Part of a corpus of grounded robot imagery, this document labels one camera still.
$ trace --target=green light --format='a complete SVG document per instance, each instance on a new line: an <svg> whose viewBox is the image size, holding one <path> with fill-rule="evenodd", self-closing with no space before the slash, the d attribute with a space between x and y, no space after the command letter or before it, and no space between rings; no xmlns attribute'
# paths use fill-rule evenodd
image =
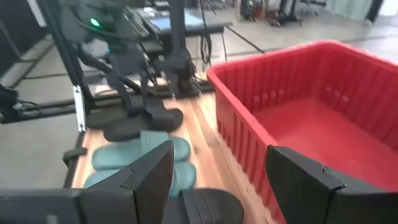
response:
<svg viewBox="0 0 398 224"><path fill-rule="evenodd" d="M93 26L95 26L95 27L101 27L100 24L99 24L99 22L96 21L95 19L91 19L90 22L91 22L91 24L92 24Z"/></svg>

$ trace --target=plastic bin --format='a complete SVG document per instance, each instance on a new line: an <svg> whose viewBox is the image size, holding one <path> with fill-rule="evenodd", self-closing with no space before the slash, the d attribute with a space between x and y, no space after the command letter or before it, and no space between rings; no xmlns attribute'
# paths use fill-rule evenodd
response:
<svg viewBox="0 0 398 224"><path fill-rule="evenodd" d="M207 75L218 131L278 223L285 220L265 172L270 144L398 191L397 65L321 41L217 65Z"/></svg>

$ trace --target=concrete floor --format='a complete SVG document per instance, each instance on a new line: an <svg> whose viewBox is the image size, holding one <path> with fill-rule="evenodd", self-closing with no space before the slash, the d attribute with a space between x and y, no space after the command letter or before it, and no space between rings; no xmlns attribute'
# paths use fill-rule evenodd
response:
<svg viewBox="0 0 398 224"><path fill-rule="evenodd" d="M275 50L314 40L333 39L345 42L372 54L398 62L398 27L386 24L366 26L344 17L322 12L319 17L304 17L304 25L289 24L275 28L265 22L238 22L234 11L219 11L219 16L230 18L233 29L264 50ZM257 54L245 41L226 30L228 61ZM213 64L224 62L224 50L219 34L212 35ZM192 57L199 57L198 40L187 39ZM103 46L94 46L101 51ZM201 62L196 61L198 70ZM29 79L41 75L55 77ZM17 87L23 100L43 103L72 97L72 85L54 47ZM49 188L61 187L66 166L64 151L71 149L78 135L74 114L40 119L0 127L0 187Z"/></svg>

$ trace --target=wooden tabletop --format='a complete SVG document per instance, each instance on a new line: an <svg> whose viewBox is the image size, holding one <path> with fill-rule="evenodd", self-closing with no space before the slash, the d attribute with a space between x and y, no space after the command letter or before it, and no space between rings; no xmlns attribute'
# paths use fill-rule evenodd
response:
<svg viewBox="0 0 398 224"><path fill-rule="evenodd" d="M106 86L97 90L103 91ZM215 96L213 93L189 100L164 100L166 108L179 108L184 121L171 135L185 138L191 145L190 162L197 168L195 187L210 187L231 192L242 203L244 223L275 223L270 211L262 205L253 185L248 181L241 166L236 162L231 150L216 127ZM73 178L72 187L82 188L86 178L94 172L91 166L93 152L107 144L102 131L89 129L82 146L88 153L80 156Z"/></svg>

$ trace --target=green slipper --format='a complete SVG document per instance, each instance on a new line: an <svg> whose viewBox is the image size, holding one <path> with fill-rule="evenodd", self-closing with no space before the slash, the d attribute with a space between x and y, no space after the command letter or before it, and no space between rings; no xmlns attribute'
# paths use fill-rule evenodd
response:
<svg viewBox="0 0 398 224"><path fill-rule="evenodd" d="M102 170L91 174L83 188L86 189L115 174L119 169ZM173 179L170 186L169 197L177 197L182 190L191 189L197 181L197 170L190 162L177 162L173 168Z"/></svg>
<svg viewBox="0 0 398 224"><path fill-rule="evenodd" d="M91 158L95 170L122 169L166 140L174 144L174 162L186 161L191 153L187 140L163 131L141 131L140 138L98 148Z"/></svg>

